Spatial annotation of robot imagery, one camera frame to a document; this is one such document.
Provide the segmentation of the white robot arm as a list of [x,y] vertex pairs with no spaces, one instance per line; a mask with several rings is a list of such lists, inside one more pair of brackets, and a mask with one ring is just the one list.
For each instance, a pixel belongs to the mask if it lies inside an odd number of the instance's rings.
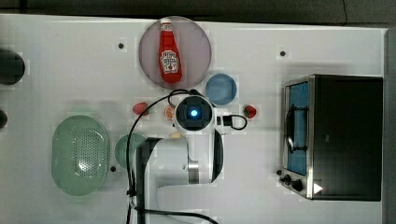
[[134,224],[189,224],[215,219],[185,211],[162,210],[163,187],[213,183],[223,168],[223,140],[233,116],[214,107],[204,96],[183,98],[174,111],[179,138],[149,137],[135,150],[131,163],[130,211]]

